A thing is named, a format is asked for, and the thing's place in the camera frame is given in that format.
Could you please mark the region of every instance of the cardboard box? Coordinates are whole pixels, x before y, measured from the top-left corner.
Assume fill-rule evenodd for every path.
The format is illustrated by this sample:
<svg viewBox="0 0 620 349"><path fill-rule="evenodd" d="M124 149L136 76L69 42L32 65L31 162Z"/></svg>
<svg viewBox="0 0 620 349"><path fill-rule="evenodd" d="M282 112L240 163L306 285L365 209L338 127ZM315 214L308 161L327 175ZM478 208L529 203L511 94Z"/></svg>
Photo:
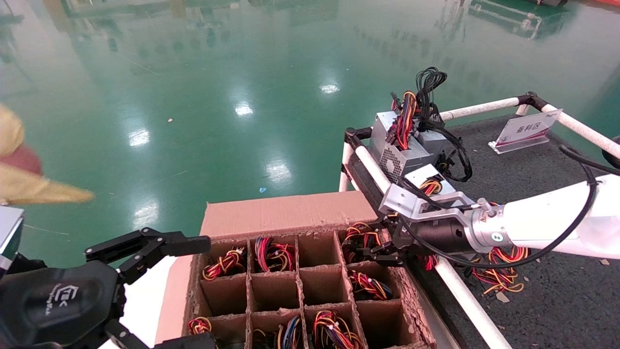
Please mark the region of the cardboard box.
<svg viewBox="0 0 620 349"><path fill-rule="evenodd" d="M371 222L376 214L357 191L209 204L200 235L212 239L211 256L179 258L170 269L156 343L188 335L186 323L208 317L212 332L236 348L252 348L253 329L275 331L295 315L304 319L303 343L310 342L320 310L336 310L359 334L364 349L435 348L419 295L402 268L370 261L346 265L340 248L345 230ZM295 246L295 270L259 273L254 242L259 236ZM383 240L389 238L381 232ZM245 246L246 272L213 281L202 269L233 247ZM348 270L378 278L394 290L390 301L360 301Z"/></svg>

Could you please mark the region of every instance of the yellow glove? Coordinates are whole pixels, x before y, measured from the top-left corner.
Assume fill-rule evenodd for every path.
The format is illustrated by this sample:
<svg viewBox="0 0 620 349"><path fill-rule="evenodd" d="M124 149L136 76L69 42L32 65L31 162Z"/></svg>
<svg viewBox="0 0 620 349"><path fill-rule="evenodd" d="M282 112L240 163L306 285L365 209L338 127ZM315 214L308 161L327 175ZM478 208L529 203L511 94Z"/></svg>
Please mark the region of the yellow glove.
<svg viewBox="0 0 620 349"><path fill-rule="evenodd" d="M94 197L90 191L57 183L36 174L40 171L39 164L34 165L38 170L33 170L32 165L21 165L19 159L12 158L12 155L24 152L22 148L25 146L20 148L23 141L22 121L0 104L0 204L83 202Z"/></svg>

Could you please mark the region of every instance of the green epoxy floor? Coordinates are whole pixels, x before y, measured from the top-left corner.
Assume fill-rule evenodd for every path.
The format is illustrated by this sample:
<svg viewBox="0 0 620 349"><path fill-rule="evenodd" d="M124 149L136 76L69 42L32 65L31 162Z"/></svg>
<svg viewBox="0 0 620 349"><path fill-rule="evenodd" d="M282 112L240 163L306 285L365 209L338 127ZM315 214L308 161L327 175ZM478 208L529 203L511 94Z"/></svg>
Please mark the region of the green epoxy floor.
<svg viewBox="0 0 620 349"><path fill-rule="evenodd" d="M620 134L619 11L497 1L8 0L0 102L48 177L97 195L27 207L22 252L73 266L145 225L195 235L206 201L335 191L344 128L430 65L442 110L532 90Z"/></svg>

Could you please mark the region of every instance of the debris on floor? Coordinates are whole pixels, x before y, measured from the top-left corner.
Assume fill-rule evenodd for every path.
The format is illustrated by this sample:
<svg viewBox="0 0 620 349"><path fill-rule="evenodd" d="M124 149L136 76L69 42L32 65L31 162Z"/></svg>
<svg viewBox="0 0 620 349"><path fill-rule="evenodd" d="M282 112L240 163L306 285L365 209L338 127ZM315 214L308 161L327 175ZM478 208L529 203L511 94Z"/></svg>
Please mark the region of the debris on floor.
<svg viewBox="0 0 620 349"><path fill-rule="evenodd" d="M506 297L506 295L503 292L498 292L495 294L495 297L497 297L497 299L499 299L502 303L508 303L510 302L510 300L508 299L508 297Z"/></svg>

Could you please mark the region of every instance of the logo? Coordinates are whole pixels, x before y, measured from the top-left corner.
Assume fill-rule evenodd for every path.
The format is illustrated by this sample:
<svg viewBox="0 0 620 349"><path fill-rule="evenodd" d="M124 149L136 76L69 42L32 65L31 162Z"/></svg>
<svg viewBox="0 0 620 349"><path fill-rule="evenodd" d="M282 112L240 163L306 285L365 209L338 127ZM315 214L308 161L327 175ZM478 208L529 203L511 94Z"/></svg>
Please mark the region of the logo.
<svg viewBox="0 0 620 349"><path fill-rule="evenodd" d="M73 285L67 285L60 287L62 284L55 284L51 289L50 296L47 299L45 305L45 316L51 314L51 309L54 308L54 303L58 304L58 307L69 306L68 301L74 299L78 294L79 287Z"/></svg>
<svg viewBox="0 0 620 349"><path fill-rule="evenodd" d="M503 240L503 236L500 233L491 234L491 238L497 242L501 242Z"/></svg>

